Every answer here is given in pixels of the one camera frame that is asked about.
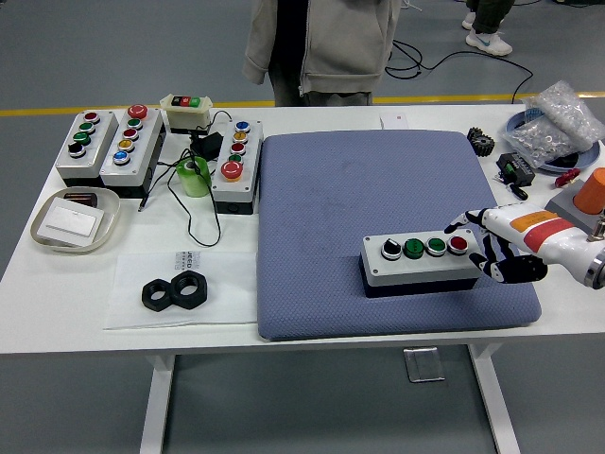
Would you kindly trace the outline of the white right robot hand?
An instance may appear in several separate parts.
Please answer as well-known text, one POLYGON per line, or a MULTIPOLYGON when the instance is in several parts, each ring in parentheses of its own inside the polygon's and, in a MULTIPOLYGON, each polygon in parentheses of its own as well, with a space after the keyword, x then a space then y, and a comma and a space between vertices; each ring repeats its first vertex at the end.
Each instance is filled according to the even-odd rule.
POLYGON ((519 202, 460 214, 446 234, 473 223, 483 233, 484 253, 471 253, 473 264, 504 284, 544 279, 548 266, 563 266, 588 288, 604 287, 604 242, 591 241, 579 227, 537 205, 519 202))

